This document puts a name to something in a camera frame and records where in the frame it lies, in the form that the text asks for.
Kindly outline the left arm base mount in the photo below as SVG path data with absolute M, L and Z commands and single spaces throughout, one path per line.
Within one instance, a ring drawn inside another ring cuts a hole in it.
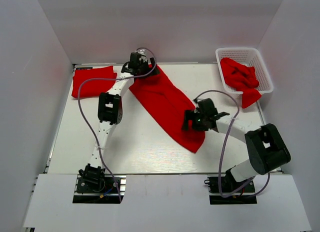
M 121 203 L 126 190 L 126 177 L 124 175 L 116 176 L 116 182 L 119 187 L 118 193 L 115 181 L 111 176 L 105 176 L 100 185 L 85 181 L 78 176 L 75 184 L 72 203 L 73 204 L 115 204 Z

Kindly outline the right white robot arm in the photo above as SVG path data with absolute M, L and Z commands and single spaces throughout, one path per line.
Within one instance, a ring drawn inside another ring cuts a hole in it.
M 249 124 L 227 112 L 218 112 L 210 98 L 196 104 L 195 109 L 184 112 L 184 131 L 189 128 L 198 132 L 214 130 L 246 144 L 248 159 L 225 172 L 223 183 L 229 190 L 236 192 L 246 180 L 265 175 L 291 161 L 290 152 L 274 124 Z

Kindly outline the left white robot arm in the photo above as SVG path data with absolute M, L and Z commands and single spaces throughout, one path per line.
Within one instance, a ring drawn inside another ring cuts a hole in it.
M 101 168 L 104 173 L 108 172 L 110 176 L 114 176 L 104 161 L 104 150 L 109 144 L 114 130 L 122 120 L 122 98 L 129 87 L 134 84 L 136 79 L 144 79 L 159 73 L 160 72 L 157 69 L 157 59 L 154 53 L 148 48 L 139 47 L 135 52 L 131 53 L 129 61 L 123 64 L 122 69 L 117 74 L 116 78 L 96 77 L 87 79 L 80 84 L 77 92 L 78 108 L 82 118 L 88 125 L 95 139 L 95 147 L 92 152 L 92 157 L 88 162 L 91 167 Z M 101 93 L 98 98 L 98 132 L 95 132 L 86 118 L 80 98 L 82 88 L 93 81 L 114 82 L 113 87 L 108 91 Z

